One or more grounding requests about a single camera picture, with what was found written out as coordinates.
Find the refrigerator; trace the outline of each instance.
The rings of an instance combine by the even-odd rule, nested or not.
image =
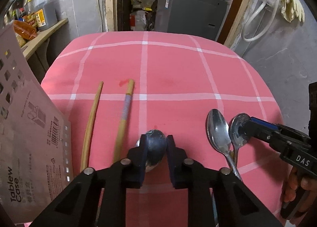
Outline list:
[[[225,0],[158,0],[154,31],[215,40],[226,10]]]

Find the checkered tablecloth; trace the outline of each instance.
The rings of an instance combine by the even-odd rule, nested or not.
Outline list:
[[[109,167],[123,109],[126,80],[135,80],[122,157],[140,134],[159,129],[205,167],[227,166],[209,144],[205,120],[218,108],[229,122],[239,113],[281,123],[280,109],[259,74],[216,42],[158,32],[97,33],[73,40],[48,70],[42,87],[72,124],[74,173],[79,173],[90,109],[104,81],[91,143],[89,166]],[[287,165],[259,140],[239,151],[244,183],[278,213]],[[127,191],[127,226],[187,226],[187,191],[174,190],[167,160],[145,176],[140,190]]]

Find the metal bolt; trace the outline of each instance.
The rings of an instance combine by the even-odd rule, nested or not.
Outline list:
[[[223,167],[220,169],[220,172],[224,175],[228,175],[230,173],[230,169],[227,167]]]
[[[131,160],[129,158],[123,158],[121,160],[122,165],[129,165],[131,163]]]
[[[90,175],[94,172],[94,169],[91,167],[87,167],[86,169],[84,169],[84,173],[87,175]]]
[[[184,159],[184,164],[186,165],[192,165],[194,163],[194,160],[191,158]]]

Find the blue and white label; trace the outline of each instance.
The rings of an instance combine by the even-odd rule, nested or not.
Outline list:
[[[165,2],[165,8],[167,9],[168,8],[168,3],[170,2],[170,0],[166,0]]]

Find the wooden chopstick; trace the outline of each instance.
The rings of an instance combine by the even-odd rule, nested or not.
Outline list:
[[[98,91],[95,95],[95,99],[94,99],[93,105],[91,107],[90,115],[88,118],[88,123],[87,123],[85,137],[84,137],[84,143],[83,143],[82,152],[81,152],[80,172],[82,172],[85,168],[88,167],[91,134],[92,134],[93,127],[94,127],[96,111],[97,111],[97,106],[98,106],[102,86],[103,86],[103,81],[101,81],[99,84]]]
[[[133,88],[134,88],[134,80],[130,79],[128,88],[126,90],[126,98],[124,100],[122,116],[119,122],[118,134],[115,141],[113,163],[120,160],[121,147],[122,147],[123,139],[126,133],[126,120],[129,115],[130,104],[131,104],[132,95],[133,95]]]

